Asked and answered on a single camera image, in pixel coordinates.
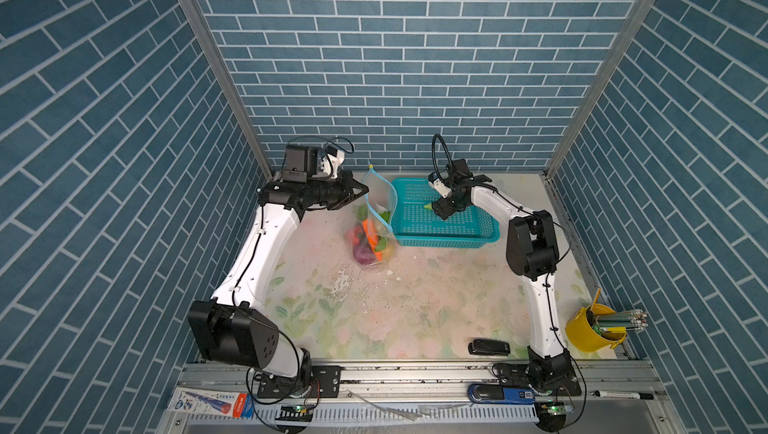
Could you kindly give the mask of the purple onion toy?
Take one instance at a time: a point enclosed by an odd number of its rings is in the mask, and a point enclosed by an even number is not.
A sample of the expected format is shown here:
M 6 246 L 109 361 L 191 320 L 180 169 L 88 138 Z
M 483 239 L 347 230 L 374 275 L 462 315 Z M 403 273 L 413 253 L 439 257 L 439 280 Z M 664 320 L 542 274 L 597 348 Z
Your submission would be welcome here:
M 369 266 L 378 263 L 376 254 L 368 244 L 358 244 L 353 247 L 354 260 L 361 266 Z

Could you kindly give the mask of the red blue printed box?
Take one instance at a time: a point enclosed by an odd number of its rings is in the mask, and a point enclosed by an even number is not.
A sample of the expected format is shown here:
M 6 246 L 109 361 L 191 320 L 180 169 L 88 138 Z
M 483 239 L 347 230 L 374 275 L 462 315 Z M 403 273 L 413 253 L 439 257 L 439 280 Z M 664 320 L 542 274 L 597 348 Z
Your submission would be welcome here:
M 251 419 L 254 406 L 247 393 L 177 387 L 166 409 L 185 414 L 205 414 L 233 419 Z

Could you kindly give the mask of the yellow pencil cup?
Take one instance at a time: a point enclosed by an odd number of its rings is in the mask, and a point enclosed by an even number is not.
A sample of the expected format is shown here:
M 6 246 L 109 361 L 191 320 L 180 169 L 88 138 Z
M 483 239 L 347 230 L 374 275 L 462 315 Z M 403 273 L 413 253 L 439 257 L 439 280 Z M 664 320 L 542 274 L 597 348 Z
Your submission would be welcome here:
M 593 309 L 581 308 L 565 328 L 567 339 L 573 347 L 582 352 L 592 353 L 603 348 L 615 349 L 624 342 L 627 337 L 627 331 L 624 328 L 609 328 L 607 332 L 602 328 L 595 330 L 590 323 L 589 313 L 609 315 L 614 314 L 615 311 L 603 304 L 595 304 Z

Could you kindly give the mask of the blue black device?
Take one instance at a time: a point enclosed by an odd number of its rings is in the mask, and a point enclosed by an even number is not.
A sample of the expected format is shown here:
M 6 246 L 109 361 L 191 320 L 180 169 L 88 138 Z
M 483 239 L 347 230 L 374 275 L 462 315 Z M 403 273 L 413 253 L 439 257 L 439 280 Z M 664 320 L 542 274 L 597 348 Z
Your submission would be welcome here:
M 476 404 L 533 405 L 534 392 L 530 389 L 505 387 L 496 384 L 471 384 L 469 400 Z

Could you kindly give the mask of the clear zip top bag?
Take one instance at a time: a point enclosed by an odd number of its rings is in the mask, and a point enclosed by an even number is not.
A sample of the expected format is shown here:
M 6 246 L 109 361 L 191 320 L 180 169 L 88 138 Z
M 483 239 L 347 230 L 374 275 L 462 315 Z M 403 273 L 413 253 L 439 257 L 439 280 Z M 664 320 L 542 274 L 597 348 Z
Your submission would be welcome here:
M 370 219 L 374 222 L 378 235 L 385 240 L 386 247 L 388 244 L 394 244 L 397 248 L 398 241 L 394 233 L 393 220 L 398 204 L 398 194 L 394 185 L 379 172 L 377 172 L 372 164 L 369 165 L 367 172 L 362 176 L 361 182 L 369 188 L 369 192 L 365 194 L 361 200 L 355 201 L 353 203 L 355 222 L 350 226 L 349 229 L 353 228 L 355 225 L 362 226 L 362 222 L 364 220 Z M 384 211 L 389 211 L 391 213 L 391 219 L 389 223 L 384 222 L 380 217 L 380 214 Z M 351 254 L 353 257 L 354 246 L 352 246 L 348 241 L 347 243 L 351 249 Z M 368 244 L 366 236 L 360 244 Z M 354 261 L 362 268 L 374 268 L 388 263 L 392 258 L 383 258 L 382 261 L 378 261 L 378 263 L 369 266 L 361 266 L 355 260 Z

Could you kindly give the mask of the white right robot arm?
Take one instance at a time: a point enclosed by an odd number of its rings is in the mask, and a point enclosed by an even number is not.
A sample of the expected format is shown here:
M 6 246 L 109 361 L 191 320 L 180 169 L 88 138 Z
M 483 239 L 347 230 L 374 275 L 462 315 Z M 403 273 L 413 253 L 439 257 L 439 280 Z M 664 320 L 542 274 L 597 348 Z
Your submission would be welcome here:
M 503 194 L 485 175 L 453 179 L 435 172 L 429 185 L 439 194 L 433 212 L 443 220 L 475 206 L 508 228 L 506 261 L 521 278 L 530 322 L 527 377 L 541 394 L 576 380 L 572 356 L 563 342 L 555 301 L 554 274 L 560 262 L 556 223 L 546 210 L 530 210 Z

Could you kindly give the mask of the orange carrot toy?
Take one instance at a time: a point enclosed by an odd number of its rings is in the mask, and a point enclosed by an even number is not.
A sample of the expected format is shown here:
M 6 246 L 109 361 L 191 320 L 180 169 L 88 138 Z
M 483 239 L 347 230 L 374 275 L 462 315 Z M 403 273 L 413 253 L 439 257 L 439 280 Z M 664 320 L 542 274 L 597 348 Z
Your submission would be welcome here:
M 362 228 L 366 236 L 368 245 L 372 250 L 377 261 L 383 260 L 383 250 L 386 247 L 385 240 L 378 235 L 374 222 L 370 219 L 362 222 Z

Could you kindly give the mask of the black marker pen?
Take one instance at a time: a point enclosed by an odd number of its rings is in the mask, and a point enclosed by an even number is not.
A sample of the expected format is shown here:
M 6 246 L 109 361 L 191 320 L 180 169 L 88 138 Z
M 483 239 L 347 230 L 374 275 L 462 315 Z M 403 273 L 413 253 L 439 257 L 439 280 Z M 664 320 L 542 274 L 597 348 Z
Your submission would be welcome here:
M 622 400 L 654 400 L 655 395 L 653 393 L 645 392 L 630 392 L 630 391 L 615 391 L 615 390 L 595 390 L 591 393 L 592 396 L 602 399 L 622 399 Z

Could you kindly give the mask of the teal plastic basket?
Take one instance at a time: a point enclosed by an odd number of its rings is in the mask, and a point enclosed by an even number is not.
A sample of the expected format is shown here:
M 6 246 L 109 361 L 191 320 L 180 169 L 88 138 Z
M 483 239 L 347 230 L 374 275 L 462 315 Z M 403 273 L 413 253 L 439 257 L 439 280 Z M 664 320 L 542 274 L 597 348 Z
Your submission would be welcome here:
M 402 246 L 474 249 L 500 238 L 498 222 L 475 206 L 442 220 L 423 206 L 439 198 L 426 179 L 397 178 L 398 194 L 393 227 Z

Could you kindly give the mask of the bundle of pencils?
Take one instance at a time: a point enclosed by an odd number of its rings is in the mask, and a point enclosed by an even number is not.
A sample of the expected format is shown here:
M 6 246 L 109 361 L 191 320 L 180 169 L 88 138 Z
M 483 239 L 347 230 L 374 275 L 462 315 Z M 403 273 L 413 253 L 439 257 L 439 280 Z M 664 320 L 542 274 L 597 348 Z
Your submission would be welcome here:
M 649 326 L 648 315 L 640 309 L 608 314 L 596 314 L 593 326 L 601 333 L 628 333 L 642 331 Z

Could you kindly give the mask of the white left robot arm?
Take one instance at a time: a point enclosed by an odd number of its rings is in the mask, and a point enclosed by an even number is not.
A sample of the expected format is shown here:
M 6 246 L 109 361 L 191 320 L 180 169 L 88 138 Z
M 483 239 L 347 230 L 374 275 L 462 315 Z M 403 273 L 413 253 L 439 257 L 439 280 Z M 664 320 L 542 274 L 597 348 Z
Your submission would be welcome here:
M 207 301 L 195 301 L 188 322 L 206 361 L 252 368 L 287 379 L 303 390 L 311 357 L 262 310 L 284 250 L 296 254 L 291 237 L 312 209 L 339 210 L 369 192 L 349 171 L 330 180 L 272 181 L 258 196 L 253 225 L 222 283 Z

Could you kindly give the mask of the yellow potato toy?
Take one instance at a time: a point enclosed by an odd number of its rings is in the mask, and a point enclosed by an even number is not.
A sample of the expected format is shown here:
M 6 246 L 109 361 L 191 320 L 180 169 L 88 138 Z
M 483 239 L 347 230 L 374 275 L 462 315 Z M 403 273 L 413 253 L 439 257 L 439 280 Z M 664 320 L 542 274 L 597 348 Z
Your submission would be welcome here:
M 394 256 L 396 251 L 396 246 L 394 244 L 388 244 L 387 247 L 383 250 L 383 258 L 384 259 L 390 259 Z

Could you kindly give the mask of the aluminium rail base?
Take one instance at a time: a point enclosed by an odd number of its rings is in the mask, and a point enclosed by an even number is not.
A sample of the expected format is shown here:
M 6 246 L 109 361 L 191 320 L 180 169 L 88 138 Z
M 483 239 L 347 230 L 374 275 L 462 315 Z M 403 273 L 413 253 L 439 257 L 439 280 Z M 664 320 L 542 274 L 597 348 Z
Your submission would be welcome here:
M 493 359 L 319 360 L 308 397 L 283 399 L 243 368 L 185 366 L 177 387 L 247 393 L 251 419 L 166 410 L 163 433 L 679 433 L 667 390 L 647 361 L 584 360 L 576 380 L 533 405 L 476 404 L 471 384 L 529 389 L 519 361 Z M 654 400 L 602 399 L 595 390 L 653 393 Z

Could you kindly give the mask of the black stapler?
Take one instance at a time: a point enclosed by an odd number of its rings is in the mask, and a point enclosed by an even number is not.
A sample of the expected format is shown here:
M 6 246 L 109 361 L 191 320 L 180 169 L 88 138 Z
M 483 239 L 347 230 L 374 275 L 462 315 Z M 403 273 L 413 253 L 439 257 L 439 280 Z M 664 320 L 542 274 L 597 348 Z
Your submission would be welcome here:
M 477 356 L 508 356 L 511 354 L 511 347 L 505 341 L 475 338 L 469 342 L 468 352 Z

